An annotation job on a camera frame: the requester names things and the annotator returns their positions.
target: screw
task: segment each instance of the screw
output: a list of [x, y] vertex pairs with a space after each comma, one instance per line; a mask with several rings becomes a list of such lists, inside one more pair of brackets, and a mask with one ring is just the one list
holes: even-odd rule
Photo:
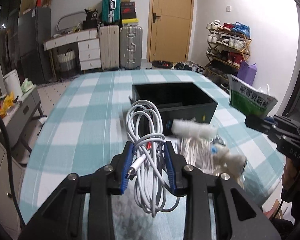
[[221, 177], [222, 179], [224, 179], [224, 180], [230, 179], [230, 175], [229, 175], [228, 173], [222, 173], [222, 174], [220, 175], [220, 177]]
[[193, 166], [192, 165], [186, 165], [183, 167], [186, 171], [193, 171]]
[[68, 180], [76, 180], [77, 179], [77, 174], [75, 173], [70, 173], [68, 175]]
[[111, 165], [105, 165], [103, 168], [105, 171], [113, 171], [113, 167]]

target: white cable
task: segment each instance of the white cable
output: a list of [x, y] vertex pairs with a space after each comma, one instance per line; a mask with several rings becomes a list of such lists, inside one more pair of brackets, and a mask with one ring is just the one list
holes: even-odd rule
[[[149, 134], [140, 138], [139, 123], [143, 116], [145, 117], [143, 121], [149, 122]], [[133, 193], [135, 202], [146, 213], [151, 213], [152, 217], [155, 217], [159, 211], [173, 211], [179, 204], [179, 198], [172, 208], [164, 209], [166, 191], [171, 193], [171, 188], [162, 177], [162, 171], [167, 171], [162, 155], [165, 137], [162, 133], [162, 119], [157, 107], [147, 100], [135, 102], [126, 114], [125, 124], [128, 137], [134, 143], [133, 153], [136, 155], [128, 172], [128, 176], [135, 173], [137, 176]], [[152, 180], [152, 188], [148, 188], [149, 180]]]

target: gray refrigerator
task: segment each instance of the gray refrigerator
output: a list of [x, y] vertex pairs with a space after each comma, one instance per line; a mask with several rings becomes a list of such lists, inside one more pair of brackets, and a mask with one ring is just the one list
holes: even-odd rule
[[52, 69], [43, 41], [51, 37], [51, 9], [36, 7], [20, 17], [18, 37], [24, 77], [35, 84], [48, 83]]

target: green medicine package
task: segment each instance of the green medicine package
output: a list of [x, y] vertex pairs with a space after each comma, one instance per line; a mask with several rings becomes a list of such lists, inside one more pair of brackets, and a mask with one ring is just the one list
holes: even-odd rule
[[228, 74], [230, 86], [229, 105], [239, 110], [245, 116], [250, 114], [265, 118], [274, 108], [278, 100]]

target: checkered tablecloth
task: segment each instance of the checkered tablecloth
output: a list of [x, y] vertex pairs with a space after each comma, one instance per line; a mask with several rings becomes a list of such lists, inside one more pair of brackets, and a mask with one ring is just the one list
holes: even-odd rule
[[[280, 181], [284, 157], [265, 135], [245, 126], [245, 116], [229, 106], [226, 93], [191, 71], [113, 71], [75, 79], [43, 126], [21, 189], [20, 208], [25, 222], [69, 173], [93, 173], [122, 152], [127, 141], [123, 115], [131, 106], [132, 84], [156, 82], [193, 82], [218, 102], [211, 123], [219, 127], [218, 133], [232, 154], [248, 158], [245, 190], [258, 205], [263, 204]], [[170, 196], [166, 206], [174, 201], [175, 197]], [[112, 197], [112, 205], [117, 239], [183, 238], [185, 197], [176, 210], [159, 212], [153, 219], [136, 206], [130, 182], [123, 196]]]

